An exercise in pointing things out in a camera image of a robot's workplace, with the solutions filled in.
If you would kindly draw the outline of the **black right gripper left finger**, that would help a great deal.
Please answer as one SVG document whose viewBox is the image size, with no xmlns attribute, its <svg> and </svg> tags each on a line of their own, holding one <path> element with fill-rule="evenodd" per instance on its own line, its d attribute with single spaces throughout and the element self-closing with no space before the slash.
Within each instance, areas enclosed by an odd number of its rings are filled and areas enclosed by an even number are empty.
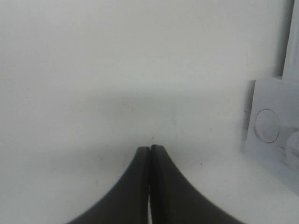
<svg viewBox="0 0 299 224">
<path fill-rule="evenodd" d="M 139 147 L 118 182 L 71 224 L 147 224 L 150 148 Z"/>
</svg>

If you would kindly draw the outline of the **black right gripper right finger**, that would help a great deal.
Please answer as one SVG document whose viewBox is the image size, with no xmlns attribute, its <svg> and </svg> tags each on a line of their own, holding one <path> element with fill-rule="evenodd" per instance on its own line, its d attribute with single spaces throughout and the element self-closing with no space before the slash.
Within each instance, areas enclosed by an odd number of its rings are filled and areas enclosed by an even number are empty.
<svg viewBox="0 0 299 224">
<path fill-rule="evenodd" d="M 165 148 L 152 145 L 149 199 L 154 224 L 239 224 L 183 176 Z"/>
</svg>

